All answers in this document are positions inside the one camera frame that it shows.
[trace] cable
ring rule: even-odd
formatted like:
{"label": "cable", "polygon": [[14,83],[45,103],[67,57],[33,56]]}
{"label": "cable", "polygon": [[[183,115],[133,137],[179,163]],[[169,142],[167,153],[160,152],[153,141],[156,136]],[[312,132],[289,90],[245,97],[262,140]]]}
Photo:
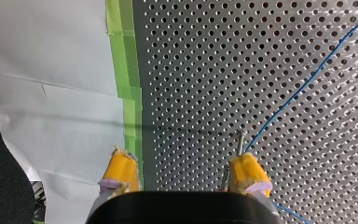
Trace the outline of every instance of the cable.
{"label": "cable", "polygon": [[306,220],[305,218],[301,217],[300,215],[298,215],[298,214],[295,213],[294,211],[292,211],[292,210],[290,210],[290,209],[288,209],[288,208],[286,208],[286,207],[280,206],[280,205],[278,205],[277,203],[275,203],[274,205],[275,205],[276,208],[281,209],[281,210],[287,212],[288,214],[290,214],[290,215],[292,215],[292,216],[294,216],[294,217],[300,219],[300,220],[303,221],[304,223],[310,224],[310,222],[309,222],[308,220]]}
{"label": "cable", "polygon": [[341,45],[347,40],[349,36],[353,34],[354,31],[358,29],[358,24],[353,27],[344,37],[338,42],[336,47],[330,52],[330,54],[324,59],[324,61],[319,65],[319,67],[316,69],[316,71],[313,73],[312,76],[310,76],[310,79],[308,79],[296,92],[295,94],[290,97],[286,103],[284,103],[280,108],[272,115],[271,118],[269,118],[266,122],[266,124],[263,125],[263,127],[258,131],[255,138],[249,143],[249,145],[246,147],[245,152],[250,151],[251,146],[257,141],[258,137],[260,137],[261,133],[264,132],[264,130],[269,126],[269,124],[275,120],[275,118],[278,116],[279,113],[281,113],[292,101],[305,89],[308,87],[308,85],[318,76],[318,73],[324,68],[324,65],[327,63],[327,61],[336,54],[337,50],[341,47]]}

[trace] white backdrop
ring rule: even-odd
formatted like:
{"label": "white backdrop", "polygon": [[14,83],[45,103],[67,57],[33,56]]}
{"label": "white backdrop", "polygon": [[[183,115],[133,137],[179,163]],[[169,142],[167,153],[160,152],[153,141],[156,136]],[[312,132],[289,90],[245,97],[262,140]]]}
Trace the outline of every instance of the white backdrop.
{"label": "white backdrop", "polygon": [[104,0],[0,0],[0,130],[47,223],[84,223],[124,147]]}

